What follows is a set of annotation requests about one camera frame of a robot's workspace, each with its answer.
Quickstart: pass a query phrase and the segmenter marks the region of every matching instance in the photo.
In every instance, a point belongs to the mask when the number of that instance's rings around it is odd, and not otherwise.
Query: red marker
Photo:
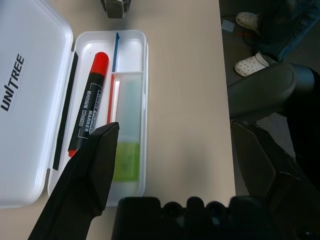
[[[71,158],[95,130],[108,63],[104,52],[95,55],[68,149]]]

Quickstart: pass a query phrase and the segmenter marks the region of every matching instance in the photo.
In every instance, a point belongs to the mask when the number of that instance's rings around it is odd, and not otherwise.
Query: floor
[[[240,12],[261,13],[264,9],[271,6],[271,1],[277,0],[219,0],[221,22],[227,20],[236,23],[235,15]],[[249,30],[244,32],[244,29],[236,24],[232,33],[223,30],[222,38],[226,82],[227,85],[230,85],[242,78],[234,72],[233,67],[238,61],[251,57],[255,53],[255,50],[248,45],[253,45],[256,37]],[[320,21],[316,23],[285,61],[305,65],[320,72],[319,42]],[[285,117],[274,113],[269,117],[259,120],[257,124],[267,130],[275,142],[289,155],[295,156]],[[248,192],[241,176],[234,149],[233,161],[236,194],[238,196],[247,195]]]

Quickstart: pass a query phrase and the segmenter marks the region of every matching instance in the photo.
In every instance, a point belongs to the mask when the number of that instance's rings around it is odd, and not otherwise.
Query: table
[[[100,0],[50,0],[86,31],[137,29],[149,44],[145,196],[183,206],[191,196],[227,205],[235,195],[227,86],[218,0],[132,0],[124,19],[108,19]],[[48,194],[0,210],[1,239],[27,239]],[[116,208],[93,220],[88,240],[111,238]]]

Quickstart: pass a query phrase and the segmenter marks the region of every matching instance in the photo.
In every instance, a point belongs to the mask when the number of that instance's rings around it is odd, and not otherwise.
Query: leg
[[[259,50],[282,61],[320,18],[320,0],[278,0],[260,24]]]

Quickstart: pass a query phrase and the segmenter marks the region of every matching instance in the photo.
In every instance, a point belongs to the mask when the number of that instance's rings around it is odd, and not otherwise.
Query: white crocs
[[[255,56],[238,62],[234,65],[234,70],[240,76],[247,77],[255,72],[265,69],[266,67],[269,67],[269,63],[264,60],[260,52],[258,52]]]
[[[259,17],[259,15],[256,15],[256,14],[253,14],[253,13],[250,13],[250,12],[240,12],[235,17],[235,21],[241,27],[244,27],[245,29],[249,29],[249,30],[255,31],[257,34],[259,34],[259,31],[258,31],[258,17]]]

